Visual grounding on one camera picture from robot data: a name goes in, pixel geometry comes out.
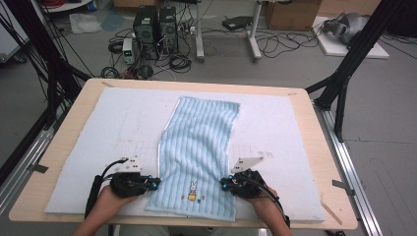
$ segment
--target computer tower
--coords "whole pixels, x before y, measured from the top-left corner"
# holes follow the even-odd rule
[[[161,37],[156,6],[140,6],[138,8],[133,22],[133,30],[141,57],[149,60],[158,59],[157,44]]]
[[[387,26],[387,32],[396,36],[417,37],[417,0],[408,1],[398,10]]]
[[[175,7],[164,7],[159,12],[163,53],[178,53],[178,33]]]

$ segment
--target table leg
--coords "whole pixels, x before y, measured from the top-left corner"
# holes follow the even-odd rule
[[[197,1],[197,23],[196,23],[196,49],[197,49],[197,60],[199,62],[205,62],[205,50],[203,49],[203,37],[202,37],[202,19],[200,18],[200,5],[201,1]]]
[[[257,41],[255,40],[255,33],[257,31],[258,19],[260,18],[261,8],[262,8],[262,1],[257,1],[257,5],[255,7],[254,18],[252,22],[252,28],[250,31],[248,31],[248,38],[252,47],[252,51],[254,52],[255,62],[262,58],[260,48],[258,47]]]

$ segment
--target human hand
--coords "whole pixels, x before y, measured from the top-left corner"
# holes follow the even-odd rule
[[[268,187],[275,197],[278,193],[275,189]],[[276,204],[268,197],[267,193],[261,191],[260,195],[252,199],[244,199],[252,205],[260,220],[267,225],[274,236],[291,236],[292,233],[286,225],[281,212]]]
[[[136,198],[119,198],[112,192],[110,186],[105,186],[98,195],[98,199],[89,216],[73,235],[94,235],[101,225],[112,219],[119,212],[122,206]]]

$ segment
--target white desk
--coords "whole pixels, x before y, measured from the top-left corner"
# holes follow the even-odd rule
[[[231,85],[147,82],[91,79],[84,86],[77,101],[45,152],[39,164],[49,167],[45,173],[32,173],[9,217],[16,221],[81,222],[81,214],[45,213],[52,191],[66,158],[74,148],[80,131],[92,113],[104,88],[170,89],[216,91],[287,96],[291,100],[305,151],[319,190],[326,220],[319,223],[294,223],[293,228],[354,229],[358,223],[345,190],[334,187],[331,180],[340,181],[328,143],[307,93],[301,88],[267,88]],[[149,216],[117,216],[112,223],[146,225],[189,225],[217,227],[265,227],[258,220],[226,222],[202,218],[172,218]]]
[[[257,32],[258,20],[260,17],[261,9],[262,9],[262,2],[263,0],[257,0],[255,5],[254,17],[252,22],[252,28],[248,31],[248,39],[251,45],[252,51],[254,53],[254,62],[260,60],[262,58],[262,54],[258,43],[255,39],[255,33]],[[200,4],[201,0],[197,2],[197,19],[200,19]],[[197,47],[197,59],[200,62],[205,61],[205,52],[203,49],[203,37],[202,37],[202,26],[201,20],[197,21],[196,25],[196,47]]]

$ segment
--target towel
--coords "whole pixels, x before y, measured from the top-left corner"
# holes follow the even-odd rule
[[[159,142],[161,184],[147,210],[235,220],[235,199],[221,190],[239,103],[180,97]]]

